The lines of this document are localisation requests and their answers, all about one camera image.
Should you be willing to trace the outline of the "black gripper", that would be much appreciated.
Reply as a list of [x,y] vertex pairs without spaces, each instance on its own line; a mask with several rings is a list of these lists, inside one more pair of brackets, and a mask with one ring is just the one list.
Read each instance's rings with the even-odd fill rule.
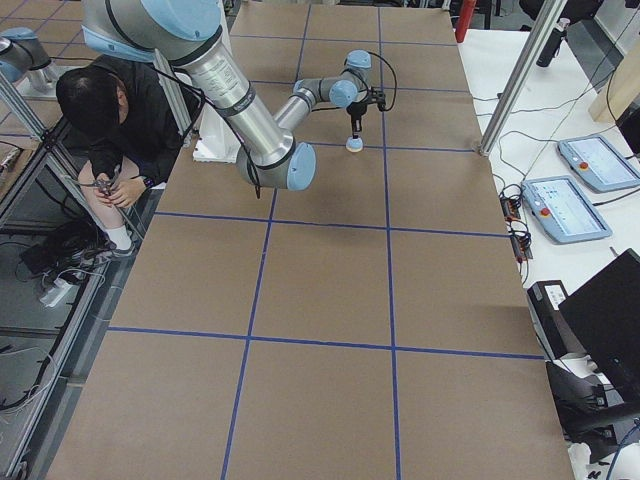
[[350,138],[357,138],[362,132],[361,118],[366,114],[366,103],[353,102],[347,107],[347,113],[350,115],[351,122],[351,136]]

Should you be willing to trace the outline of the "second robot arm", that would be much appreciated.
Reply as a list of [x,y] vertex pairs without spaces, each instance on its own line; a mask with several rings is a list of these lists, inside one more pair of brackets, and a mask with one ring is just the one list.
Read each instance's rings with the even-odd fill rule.
[[1,32],[1,74],[12,84],[23,78],[39,94],[55,94],[60,69],[35,32],[14,27]]

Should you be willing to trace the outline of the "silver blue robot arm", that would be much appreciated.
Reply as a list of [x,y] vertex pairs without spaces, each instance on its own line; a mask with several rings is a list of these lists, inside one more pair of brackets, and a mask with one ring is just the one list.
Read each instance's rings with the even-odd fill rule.
[[83,33],[95,51],[150,62],[160,52],[184,71],[243,141],[239,173],[257,188],[300,191],[315,176],[314,148],[294,129],[322,102],[348,108],[369,89],[371,55],[350,52],[335,77],[303,79],[271,114],[222,40],[222,10],[215,1],[86,1]]

